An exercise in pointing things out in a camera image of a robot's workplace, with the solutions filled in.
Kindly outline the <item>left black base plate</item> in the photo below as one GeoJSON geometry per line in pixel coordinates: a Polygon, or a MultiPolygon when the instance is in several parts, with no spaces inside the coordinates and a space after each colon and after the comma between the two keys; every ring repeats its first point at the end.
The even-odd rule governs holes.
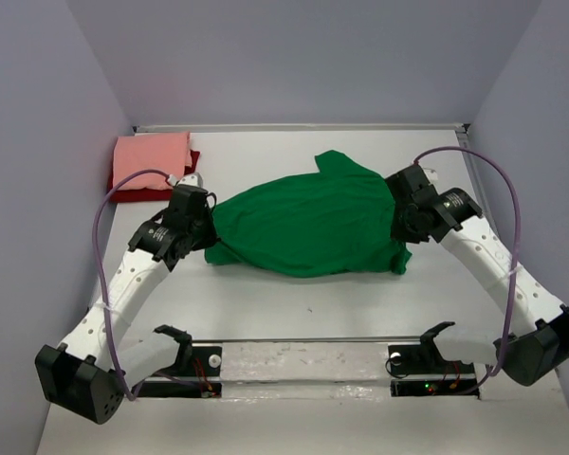
{"type": "Polygon", "coordinates": [[[223,348],[194,344],[190,360],[184,365],[162,369],[145,379],[138,398],[220,398],[223,348]]]}

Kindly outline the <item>green t-shirt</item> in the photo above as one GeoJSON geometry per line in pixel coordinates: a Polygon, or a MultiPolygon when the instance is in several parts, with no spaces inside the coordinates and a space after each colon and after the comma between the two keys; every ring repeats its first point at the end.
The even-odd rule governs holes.
{"type": "Polygon", "coordinates": [[[219,242],[211,265],[247,264],[294,278],[340,273],[403,275],[412,257],[391,236],[395,200],[384,178],[328,151],[313,173],[240,192],[213,212],[219,242]]]}

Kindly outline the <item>dark red folded t-shirt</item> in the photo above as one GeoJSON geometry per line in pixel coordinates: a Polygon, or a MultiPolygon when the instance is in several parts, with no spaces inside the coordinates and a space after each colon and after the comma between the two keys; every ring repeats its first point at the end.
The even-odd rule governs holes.
{"type": "MultiPolygon", "coordinates": [[[[194,173],[201,153],[197,150],[191,150],[192,165],[185,167],[185,175],[194,173]]],[[[166,190],[138,189],[138,190],[118,190],[110,196],[109,201],[114,204],[121,203],[140,203],[140,202],[160,202],[168,201],[172,194],[172,188],[166,190]]]]}

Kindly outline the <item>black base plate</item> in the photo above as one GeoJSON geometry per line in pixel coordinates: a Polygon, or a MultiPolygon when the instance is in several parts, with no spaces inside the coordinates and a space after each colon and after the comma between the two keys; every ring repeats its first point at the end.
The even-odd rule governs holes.
{"type": "Polygon", "coordinates": [[[162,369],[145,379],[138,398],[220,398],[223,348],[194,344],[190,360],[184,365],[162,369]]]}
{"type": "Polygon", "coordinates": [[[389,345],[385,370],[394,398],[455,395],[479,379],[473,364],[443,360],[421,344],[389,345]]]}

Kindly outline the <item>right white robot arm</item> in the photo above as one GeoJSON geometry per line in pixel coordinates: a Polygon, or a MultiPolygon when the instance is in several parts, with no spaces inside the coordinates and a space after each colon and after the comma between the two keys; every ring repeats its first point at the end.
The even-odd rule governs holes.
{"type": "Polygon", "coordinates": [[[419,244],[434,240],[454,256],[502,311],[506,335],[453,321],[424,332],[419,364],[438,372],[451,361],[500,366],[531,386],[569,358],[569,306],[513,263],[478,204],[463,190],[439,193],[417,164],[385,180],[395,200],[391,234],[419,244]]]}

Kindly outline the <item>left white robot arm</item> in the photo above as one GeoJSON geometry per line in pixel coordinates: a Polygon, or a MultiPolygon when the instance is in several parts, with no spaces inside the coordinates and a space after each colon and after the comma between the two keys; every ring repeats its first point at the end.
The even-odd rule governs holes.
{"type": "Polygon", "coordinates": [[[41,348],[34,363],[48,402],[102,425],[146,378],[189,368],[193,339],[170,325],[117,348],[177,263],[216,243],[212,197],[196,173],[177,181],[168,206],[132,236],[113,278],[100,279],[101,295],[81,322],[57,346],[41,348]]]}

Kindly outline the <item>pink folded t-shirt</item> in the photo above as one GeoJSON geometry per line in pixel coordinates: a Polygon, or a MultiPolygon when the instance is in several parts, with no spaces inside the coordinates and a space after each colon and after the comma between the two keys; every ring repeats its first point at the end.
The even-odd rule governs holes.
{"type": "Polygon", "coordinates": [[[119,136],[113,152],[112,184],[151,169],[182,177],[192,164],[189,132],[119,136]]]}

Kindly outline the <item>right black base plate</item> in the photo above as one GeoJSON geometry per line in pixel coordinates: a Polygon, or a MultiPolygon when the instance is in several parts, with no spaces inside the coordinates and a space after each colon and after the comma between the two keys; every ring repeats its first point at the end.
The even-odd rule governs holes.
{"type": "Polygon", "coordinates": [[[385,370],[394,398],[455,395],[479,379],[473,364],[443,360],[421,344],[389,345],[385,370]]]}

